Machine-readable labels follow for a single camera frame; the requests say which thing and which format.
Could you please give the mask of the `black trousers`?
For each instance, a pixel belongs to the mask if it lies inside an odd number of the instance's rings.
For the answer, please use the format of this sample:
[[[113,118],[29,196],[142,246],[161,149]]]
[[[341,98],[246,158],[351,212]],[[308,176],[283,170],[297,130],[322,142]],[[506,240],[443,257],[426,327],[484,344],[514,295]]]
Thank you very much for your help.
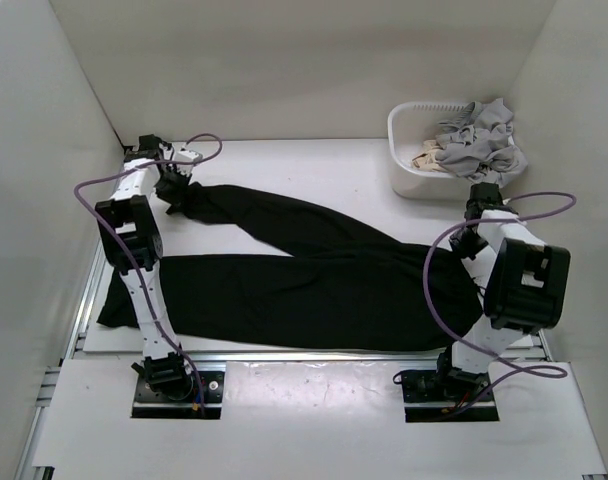
[[[234,185],[192,183],[181,216],[235,225],[271,255],[167,256],[161,287],[180,335],[310,350],[428,351],[481,317],[456,255],[401,242],[338,211]]]

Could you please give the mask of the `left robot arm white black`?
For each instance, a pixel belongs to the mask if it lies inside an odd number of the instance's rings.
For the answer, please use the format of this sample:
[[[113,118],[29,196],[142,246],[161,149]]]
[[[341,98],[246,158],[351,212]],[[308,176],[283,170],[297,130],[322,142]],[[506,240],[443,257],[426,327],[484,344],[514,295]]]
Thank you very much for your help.
[[[125,156],[115,192],[97,202],[94,212],[106,259],[126,287],[143,337],[143,360],[133,369],[151,391],[179,402],[195,393],[195,374],[169,321],[160,279],[163,244],[149,203],[165,173],[158,162],[173,153],[170,143],[153,134],[140,137],[138,148]]]

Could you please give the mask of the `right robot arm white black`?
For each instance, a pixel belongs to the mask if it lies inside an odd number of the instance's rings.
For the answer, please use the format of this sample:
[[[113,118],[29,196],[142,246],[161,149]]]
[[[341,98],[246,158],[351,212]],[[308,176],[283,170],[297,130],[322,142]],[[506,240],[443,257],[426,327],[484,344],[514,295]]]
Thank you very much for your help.
[[[452,251],[469,260],[485,248],[495,255],[483,288],[483,314],[460,335],[435,305],[428,306],[454,343],[440,354],[435,369],[395,376],[411,404],[445,402],[456,410],[488,398],[491,363],[514,342],[554,328],[561,318],[570,252],[533,235],[493,183],[471,187],[464,218],[444,234]]]

